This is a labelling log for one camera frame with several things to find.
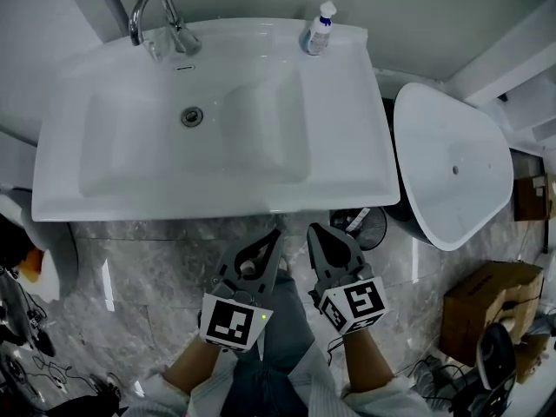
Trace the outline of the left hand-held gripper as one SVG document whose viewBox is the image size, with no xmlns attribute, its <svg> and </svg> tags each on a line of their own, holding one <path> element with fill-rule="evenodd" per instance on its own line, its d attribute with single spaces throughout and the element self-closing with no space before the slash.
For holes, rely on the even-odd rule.
<svg viewBox="0 0 556 417">
<path fill-rule="evenodd" d="M 280 266 L 284 237 L 277 228 L 243 236 L 223 252 L 202 298 L 201 339 L 245 353 L 274 312 L 266 306 Z"/>
</svg>

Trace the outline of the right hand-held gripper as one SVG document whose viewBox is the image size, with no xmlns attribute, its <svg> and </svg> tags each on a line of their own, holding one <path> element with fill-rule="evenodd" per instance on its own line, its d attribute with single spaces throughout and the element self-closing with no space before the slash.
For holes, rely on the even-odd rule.
<svg viewBox="0 0 556 417">
<path fill-rule="evenodd" d="M 319 223 L 309 225 L 307 240 L 317 277 L 309 294 L 318 311 L 338 334 L 373 326 L 389 306 L 383 281 L 370 266 L 363 266 L 357 241 L 340 229 Z"/>
</svg>

